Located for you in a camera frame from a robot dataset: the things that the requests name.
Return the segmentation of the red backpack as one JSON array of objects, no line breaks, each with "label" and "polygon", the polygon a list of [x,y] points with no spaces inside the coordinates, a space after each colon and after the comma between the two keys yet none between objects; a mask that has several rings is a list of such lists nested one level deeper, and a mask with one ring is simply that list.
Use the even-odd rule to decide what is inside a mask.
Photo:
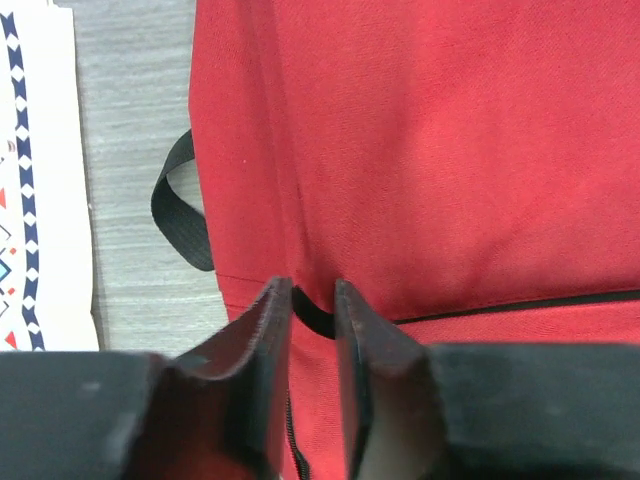
[{"label": "red backpack", "polygon": [[157,225],[231,318],[298,287],[286,479],[342,479],[334,285],[414,338],[639,339],[635,1],[200,1],[204,208]]}]

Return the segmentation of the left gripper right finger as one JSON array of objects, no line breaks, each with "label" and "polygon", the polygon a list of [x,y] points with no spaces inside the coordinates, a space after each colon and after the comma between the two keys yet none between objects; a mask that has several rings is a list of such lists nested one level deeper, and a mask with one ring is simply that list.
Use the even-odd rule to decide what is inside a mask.
[{"label": "left gripper right finger", "polygon": [[426,344],[334,300],[349,478],[638,477],[637,347]]}]

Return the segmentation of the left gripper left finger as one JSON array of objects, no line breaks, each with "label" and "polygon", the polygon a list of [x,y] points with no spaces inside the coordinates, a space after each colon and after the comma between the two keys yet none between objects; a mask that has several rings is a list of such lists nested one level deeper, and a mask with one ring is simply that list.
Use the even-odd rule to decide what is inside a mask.
[{"label": "left gripper left finger", "polygon": [[291,289],[271,279],[236,320],[176,357],[5,353],[5,479],[275,479]]}]

